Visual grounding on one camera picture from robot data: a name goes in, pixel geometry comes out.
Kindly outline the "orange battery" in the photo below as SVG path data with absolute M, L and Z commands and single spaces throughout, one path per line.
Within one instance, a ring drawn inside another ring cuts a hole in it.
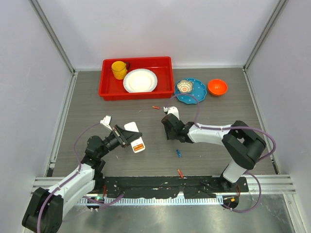
M 134 146 L 133 149 L 134 149 L 134 151 L 142 150 L 142 149 L 144 149 L 144 145 L 143 144 L 139 144 L 137 146 Z

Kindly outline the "white remote control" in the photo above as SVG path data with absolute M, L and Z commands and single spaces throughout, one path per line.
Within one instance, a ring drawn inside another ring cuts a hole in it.
M 134 132 L 134 135 L 130 139 L 130 145 L 134 153 L 142 152 L 146 149 L 145 144 L 142 139 L 142 133 L 138 130 L 137 124 L 135 122 L 130 122 L 124 125 L 124 129 L 127 131 Z M 144 149 L 134 151 L 133 147 L 139 144 L 144 145 Z

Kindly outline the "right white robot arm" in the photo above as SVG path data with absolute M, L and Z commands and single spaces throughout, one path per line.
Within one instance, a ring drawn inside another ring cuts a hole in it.
M 194 122 L 184 124 L 170 113 L 161 120 L 168 140 L 181 143 L 210 143 L 224 146 L 232 160 L 222 172 L 219 188 L 229 192 L 237 186 L 237 181 L 247 170 L 252 170 L 266 149 L 265 141 L 243 122 L 222 129 Z

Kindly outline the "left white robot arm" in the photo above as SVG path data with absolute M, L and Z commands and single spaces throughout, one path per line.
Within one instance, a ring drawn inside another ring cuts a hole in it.
M 118 146 L 135 146 L 141 137 L 135 122 L 113 126 L 105 139 L 90 137 L 83 159 L 71 174 L 47 189 L 39 187 L 33 192 L 22 226 L 35 233 L 57 232 L 66 214 L 83 196 L 102 191 L 105 165 L 102 158 Z

